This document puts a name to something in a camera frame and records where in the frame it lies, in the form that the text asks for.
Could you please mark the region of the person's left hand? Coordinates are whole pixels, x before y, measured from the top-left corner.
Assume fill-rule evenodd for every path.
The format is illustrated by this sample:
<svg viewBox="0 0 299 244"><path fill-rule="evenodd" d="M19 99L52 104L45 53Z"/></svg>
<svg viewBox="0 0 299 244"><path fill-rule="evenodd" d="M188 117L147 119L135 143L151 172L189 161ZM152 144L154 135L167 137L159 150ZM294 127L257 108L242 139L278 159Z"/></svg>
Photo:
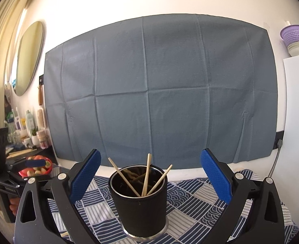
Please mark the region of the person's left hand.
<svg viewBox="0 0 299 244"><path fill-rule="evenodd" d="M16 216L17 212L18 212L18 207L19 207L19 203L20 203L20 198L16 197L16 198L10 198L10 210L12 211L13 215Z"/></svg>

